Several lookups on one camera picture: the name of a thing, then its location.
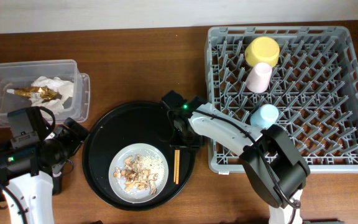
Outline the pink plastic cup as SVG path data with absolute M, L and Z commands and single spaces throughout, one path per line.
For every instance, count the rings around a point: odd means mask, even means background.
M 265 63 L 257 63 L 250 71 L 246 79 L 246 87 L 254 93 L 262 93 L 267 90 L 272 76 L 272 67 Z

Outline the yellow plastic bowl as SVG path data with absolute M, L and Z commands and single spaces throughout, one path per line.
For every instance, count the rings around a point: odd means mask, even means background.
M 278 63 L 279 55 L 280 47 L 278 43 L 267 36 L 254 39 L 245 50 L 245 60 L 251 67 L 260 62 L 274 67 Z

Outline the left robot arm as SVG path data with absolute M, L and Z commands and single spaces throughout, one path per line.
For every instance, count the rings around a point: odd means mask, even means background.
M 53 112 L 33 106 L 7 115 L 12 139 L 0 152 L 0 190 L 12 223 L 54 222 L 53 182 L 89 136 L 72 118 L 57 125 L 44 114 Z

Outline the food scraps and rice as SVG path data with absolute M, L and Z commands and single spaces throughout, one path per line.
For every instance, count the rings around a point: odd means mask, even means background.
M 149 195 L 157 193 L 158 186 L 165 175 L 163 161 L 155 156 L 128 156 L 122 169 L 115 167 L 113 177 L 123 181 L 126 193 L 149 191 Z

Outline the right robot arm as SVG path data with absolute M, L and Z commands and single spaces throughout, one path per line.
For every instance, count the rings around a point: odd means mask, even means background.
M 173 129 L 171 147 L 196 150 L 204 137 L 236 154 L 257 195 L 268 204 L 269 223 L 303 223 L 300 197 L 311 171 L 286 131 L 276 124 L 250 126 L 194 97 L 169 91 L 161 99 Z

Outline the blue plastic cup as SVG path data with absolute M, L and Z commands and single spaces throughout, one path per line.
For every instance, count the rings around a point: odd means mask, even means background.
M 271 104 L 266 104 L 257 109 L 250 117 L 250 125 L 268 129 L 275 124 L 279 116 L 279 110 Z

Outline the grey plate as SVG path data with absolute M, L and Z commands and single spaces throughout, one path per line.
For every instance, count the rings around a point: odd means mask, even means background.
M 111 161 L 109 183 L 113 192 L 131 204 L 156 198 L 168 180 L 168 162 L 159 149 L 144 143 L 121 149 Z

